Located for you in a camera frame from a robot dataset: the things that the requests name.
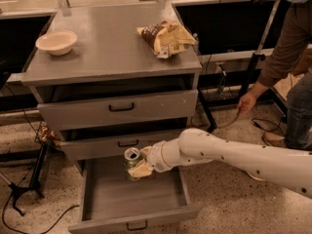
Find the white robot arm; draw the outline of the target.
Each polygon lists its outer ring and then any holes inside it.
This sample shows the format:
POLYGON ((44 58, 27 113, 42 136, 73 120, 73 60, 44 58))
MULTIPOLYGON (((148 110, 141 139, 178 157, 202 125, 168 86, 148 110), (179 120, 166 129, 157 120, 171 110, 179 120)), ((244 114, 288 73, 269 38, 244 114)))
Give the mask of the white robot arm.
POLYGON ((307 151, 230 141, 190 128, 140 152, 142 159, 128 169, 135 178, 216 160, 312 198, 312 155, 307 151))

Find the person's bare hand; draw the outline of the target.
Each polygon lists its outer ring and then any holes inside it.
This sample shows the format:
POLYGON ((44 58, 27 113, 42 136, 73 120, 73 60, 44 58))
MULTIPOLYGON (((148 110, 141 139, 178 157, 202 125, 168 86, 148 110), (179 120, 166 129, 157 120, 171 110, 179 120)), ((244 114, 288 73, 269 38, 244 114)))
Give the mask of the person's bare hand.
POLYGON ((252 92, 247 92, 238 102, 238 115, 242 116, 250 112, 256 104, 257 97, 252 92))

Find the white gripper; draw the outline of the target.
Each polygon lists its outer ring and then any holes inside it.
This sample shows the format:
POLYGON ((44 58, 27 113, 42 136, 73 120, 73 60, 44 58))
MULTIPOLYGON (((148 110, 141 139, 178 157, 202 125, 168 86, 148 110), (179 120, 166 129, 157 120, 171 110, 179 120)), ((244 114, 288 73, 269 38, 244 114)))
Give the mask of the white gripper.
POLYGON ((145 176, 150 176, 154 171, 158 173, 163 173, 170 171, 172 168, 165 162, 163 158, 163 147, 165 141, 160 141, 152 146, 146 146, 141 148, 140 155, 143 159, 147 158, 147 164, 142 163, 136 165, 133 168, 128 169, 128 174, 134 178, 141 178, 145 176))

